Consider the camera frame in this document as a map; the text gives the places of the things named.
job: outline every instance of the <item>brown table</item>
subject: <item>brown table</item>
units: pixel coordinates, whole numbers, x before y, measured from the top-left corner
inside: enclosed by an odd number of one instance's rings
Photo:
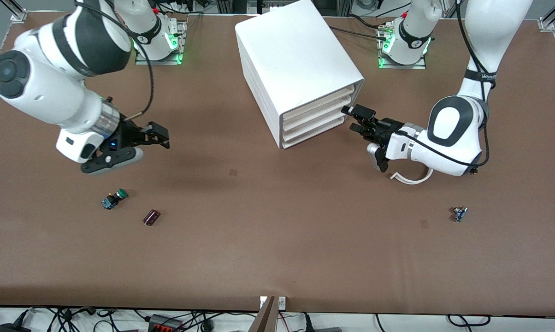
[[[58,13],[30,13],[22,31]],[[155,68],[140,118],[170,150],[86,176],[54,148],[58,127],[0,100],[0,304],[555,315],[555,40],[526,21],[490,97],[490,163],[409,186],[374,170],[343,126],[279,150],[242,77],[234,25],[204,17],[183,65]],[[332,25],[369,33],[353,19]],[[456,93],[467,50],[440,21],[427,70],[379,70],[372,40],[335,32],[364,74],[357,102],[427,124]],[[145,66],[91,78],[125,114],[148,96]],[[424,168],[391,162],[416,178]],[[111,211],[117,188],[130,198]],[[463,223],[451,207],[468,206]],[[162,212],[154,227],[142,218]]]

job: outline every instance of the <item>red cable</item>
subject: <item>red cable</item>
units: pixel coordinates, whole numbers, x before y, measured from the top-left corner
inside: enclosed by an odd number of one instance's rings
[[[286,326],[286,331],[290,332],[290,329],[288,328],[288,324],[286,323],[286,319],[284,318],[282,313],[279,313],[280,317],[282,318],[283,324],[284,326]]]

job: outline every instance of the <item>red electronic component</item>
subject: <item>red electronic component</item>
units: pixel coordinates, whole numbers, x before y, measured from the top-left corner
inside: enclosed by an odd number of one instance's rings
[[[151,212],[149,212],[147,216],[142,219],[142,222],[145,225],[153,225],[159,216],[161,216],[160,212],[157,210],[151,210]]]

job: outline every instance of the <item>black strap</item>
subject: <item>black strap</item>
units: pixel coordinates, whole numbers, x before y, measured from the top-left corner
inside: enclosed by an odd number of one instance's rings
[[[155,26],[152,27],[151,30],[148,30],[147,32],[143,32],[136,36],[136,40],[140,44],[150,44],[151,40],[153,40],[153,38],[155,38],[159,34],[159,31],[161,31],[161,19],[157,15],[155,15],[155,17],[157,18]]]
[[[52,23],[52,36],[54,36],[56,46],[58,46],[60,54],[62,54],[66,62],[69,63],[69,65],[71,65],[73,69],[87,77],[96,76],[96,74],[92,72],[91,69],[89,69],[77,58],[77,55],[75,55],[75,53],[69,46],[69,42],[66,40],[65,27],[66,19],[68,17],[69,15],[65,15]]]
[[[401,38],[407,42],[408,48],[413,50],[425,44],[425,42],[429,40],[429,36],[431,36],[431,34],[428,34],[427,36],[417,38],[416,36],[409,34],[407,30],[404,30],[404,20],[400,21],[400,25],[398,25],[398,32],[400,32]]]
[[[473,71],[470,69],[466,69],[464,73],[464,78],[468,78],[469,80],[479,81],[483,83],[495,83],[495,78],[497,78],[497,73],[481,73],[479,71]]]

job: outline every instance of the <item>white floor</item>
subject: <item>white floor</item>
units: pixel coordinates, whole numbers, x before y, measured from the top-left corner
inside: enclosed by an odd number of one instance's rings
[[[0,308],[0,324],[13,323],[16,318],[26,308]],[[160,314],[167,317],[174,317],[181,314],[189,314],[189,311],[148,311],[139,310],[143,316]],[[343,332],[380,332],[376,324],[375,315],[372,314],[320,314],[310,313],[313,327],[315,330],[320,328],[339,327]],[[32,330],[32,332],[47,331],[50,321],[54,314],[47,309],[34,309],[30,311],[24,319],[23,326]],[[288,331],[296,332],[306,327],[304,315],[301,313],[284,313],[287,318]],[[113,314],[114,322],[117,328],[124,332],[127,330],[138,330],[146,332],[148,323],[138,317],[132,310],[122,309]],[[385,332],[466,332],[466,328],[458,328],[448,322],[448,318],[444,315],[379,315],[382,327]],[[465,318],[470,323],[480,323],[486,320],[481,317]],[[104,320],[97,315],[89,316],[87,313],[77,315],[73,319],[73,323],[80,332],[91,332],[94,330],[95,324]],[[224,314],[215,319],[215,332],[236,332],[248,331],[253,322],[254,317],[248,315],[229,315]],[[458,317],[453,317],[454,322],[460,323]],[[277,332],[286,332],[284,323],[280,320],[277,322]],[[54,323],[52,331],[58,332],[60,326]],[[112,327],[107,323],[97,325],[97,332],[111,332]],[[482,327],[472,327],[473,332],[555,332],[555,319],[531,319],[531,318],[514,318],[514,317],[492,317],[490,323]],[[196,332],[197,327],[191,328],[189,331]]]

